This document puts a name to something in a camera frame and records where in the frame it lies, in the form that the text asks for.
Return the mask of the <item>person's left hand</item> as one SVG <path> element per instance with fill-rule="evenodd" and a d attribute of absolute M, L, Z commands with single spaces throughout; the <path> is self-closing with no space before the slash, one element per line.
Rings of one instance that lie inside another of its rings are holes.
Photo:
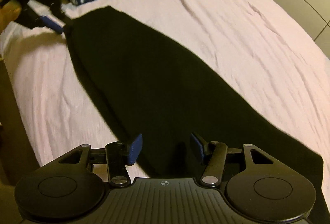
<path fill-rule="evenodd" d="M 19 2 L 15 0 L 10 0 L 7 4 L 5 4 L 0 11 L 0 32 L 2 33 L 7 26 L 15 21 L 20 13 L 22 7 Z"/>

